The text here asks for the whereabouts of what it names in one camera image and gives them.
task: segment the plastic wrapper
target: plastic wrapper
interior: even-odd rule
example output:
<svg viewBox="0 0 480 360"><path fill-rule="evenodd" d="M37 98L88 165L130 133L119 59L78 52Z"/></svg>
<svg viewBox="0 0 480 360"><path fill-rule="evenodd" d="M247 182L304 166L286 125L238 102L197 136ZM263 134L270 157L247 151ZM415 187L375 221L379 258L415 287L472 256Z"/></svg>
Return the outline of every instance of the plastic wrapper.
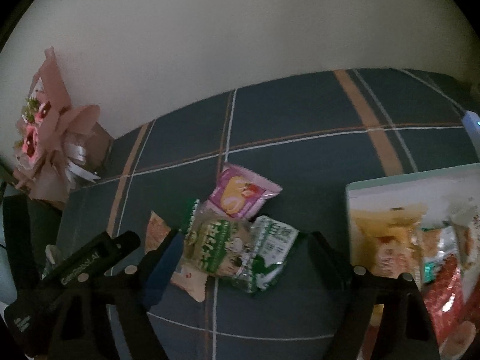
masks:
<svg viewBox="0 0 480 360"><path fill-rule="evenodd" d="M440 353L442 360L458 360L469 348L477 330L470 321L464 321L457 326L445 341Z"/></svg>
<svg viewBox="0 0 480 360"><path fill-rule="evenodd" d="M480 280L462 307L457 320L459 326L448 335L440 351L442 360L459 359L471 345L472 336L474 337L480 328Z"/></svg>
<svg viewBox="0 0 480 360"><path fill-rule="evenodd" d="M273 285L284 269L299 232L285 223L261 216L250 223L191 206L185 221L184 258L187 264L228 279L248 293Z"/></svg>
<svg viewBox="0 0 480 360"><path fill-rule="evenodd" d="M145 237L145 254L157 249L170 230L165 221L152 211ZM205 300L207 277L207 274L204 272L189 266L182 257L170 282L186 291L197 302L203 302Z"/></svg>
<svg viewBox="0 0 480 360"><path fill-rule="evenodd" d="M185 238L186 261L213 276L234 278L254 249L250 226L211 210L195 210Z"/></svg>
<svg viewBox="0 0 480 360"><path fill-rule="evenodd" d="M217 187L205 205L221 215L250 219L281 190L279 185L248 169L225 163Z"/></svg>
<svg viewBox="0 0 480 360"><path fill-rule="evenodd" d="M465 269L471 268L479 258L480 217L476 206L468 206L452 215L458 237L460 262Z"/></svg>
<svg viewBox="0 0 480 360"><path fill-rule="evenodd" d="M374 275L397 278L409 272L420 288L421 251L417 229L427 211L425 204L395 207L386 211L352 210L351 218L365 236L359 264ZM383 305L375 305L370 323L380 325Z"/></svg>
<svg viewBox="0 0 480 360"><path fill-rule="evenodd" d="M235 284L248 293L265 291L282 273L299 231L292 226L260 216L251 227L255 248L235 277Z"/></svg>
<svg viewBox="0 0 480 360"><path fill-rule="evenodd" d="M435 280L445 258L458 255L457 237L453 227L422 229L418 235L423 256L423 283Z"/></svg>
<svg viewBox="0 0 480 360"><path fill-rule="evenodd" d="M447 256L423 300L441 345L456 326L463 306L460 267L455 255Z"/></svg>

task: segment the green snack package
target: green snack package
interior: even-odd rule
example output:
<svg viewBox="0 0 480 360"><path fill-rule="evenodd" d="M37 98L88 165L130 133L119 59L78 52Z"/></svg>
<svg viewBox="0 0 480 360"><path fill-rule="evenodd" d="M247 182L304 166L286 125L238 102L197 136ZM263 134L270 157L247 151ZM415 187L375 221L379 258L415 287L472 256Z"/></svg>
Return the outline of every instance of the green snack package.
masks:
<svg viewBox="0 0 480 360"><path fill-rule="evenodd" d="M250 258L254 247L250 222L225 218L195 204L184 222L183 257L189 265L210 275L234 278Z"/></svg>
<svg viewBox="0 0 480 360"><path fill-rule="evenodd" d="M242 272L246 279L246 291L265 291L273 285L283 271L287 256L299 235L299 231L286 223L268 216L257 218L251 228L255 248Z"/></svg>
<svg viewBox="0 0 480 360"><path fill-rule="evenodd" d="M228 279L248 293L265 291L283 271L299 231L261 216L250 223L226 218L189 202L182 225L183 258L209 275Z"/></svg>

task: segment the pink snack wrapper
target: pink snack wrapper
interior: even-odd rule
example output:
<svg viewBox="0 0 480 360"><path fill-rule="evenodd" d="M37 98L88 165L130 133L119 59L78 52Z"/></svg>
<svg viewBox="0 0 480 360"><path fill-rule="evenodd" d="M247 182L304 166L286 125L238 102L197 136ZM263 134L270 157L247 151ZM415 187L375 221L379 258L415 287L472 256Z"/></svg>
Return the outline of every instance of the pink snack wrapper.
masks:
<svg viewBox="0 0 480 360"><path fill-rule="evenodd" d="M231 218L252 218L282 187L239 165L225 163L205 206Z"/></svg>

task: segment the silver screw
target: silver screw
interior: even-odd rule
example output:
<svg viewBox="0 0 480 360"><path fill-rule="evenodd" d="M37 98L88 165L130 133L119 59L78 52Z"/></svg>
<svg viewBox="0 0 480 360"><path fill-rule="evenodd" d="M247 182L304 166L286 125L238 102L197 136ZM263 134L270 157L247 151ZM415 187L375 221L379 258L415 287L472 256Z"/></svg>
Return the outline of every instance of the silver screw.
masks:
<svg viewBox="0 0 480 360"><path fill-rule="evenodd" d="M78 277L77 277L77 280L80 283L83 283L83 282L87 281L88 280L88 274L86 274L86 273L79 274Z"/></svg>
<svg viewBox="0 0 480 360"><path fill-rule="evenodd" d="M364 274L367 273L367 270L362 267L361 265L356 265L354 268L353 268L353 271L356 275L358 276L363 276Z"/></svg>
<svg viewBox="0 0 480 360"><path fill-rule="evenodd" d="M129 265L128 267L125 268L124 272L127 274L127 275L132 275L134 274L136 271L138 271L138 268L136 265Z"/></svg>
<svg viewBox="0 0 480 360"><path fill-rule="evenodd" d="M406 281L412 281L413 280L413 276L411 274L409 274L408 272L402 273L402 277Z"/></svg>

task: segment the white wall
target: white wall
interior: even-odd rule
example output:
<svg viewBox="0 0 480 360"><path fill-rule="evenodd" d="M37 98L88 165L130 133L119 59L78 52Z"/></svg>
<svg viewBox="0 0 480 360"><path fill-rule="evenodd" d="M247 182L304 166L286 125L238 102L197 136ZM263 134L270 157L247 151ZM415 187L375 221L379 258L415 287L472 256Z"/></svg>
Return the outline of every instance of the white wall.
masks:
<svg viewBox="0 0 480 360"><path fill-rule="evenodd" d="M391 66L471 80L479 62L479 40L451 0L36 0L0 54L3 159L51 45L74 104L100 104L115 137L288 75Z"/></svg>

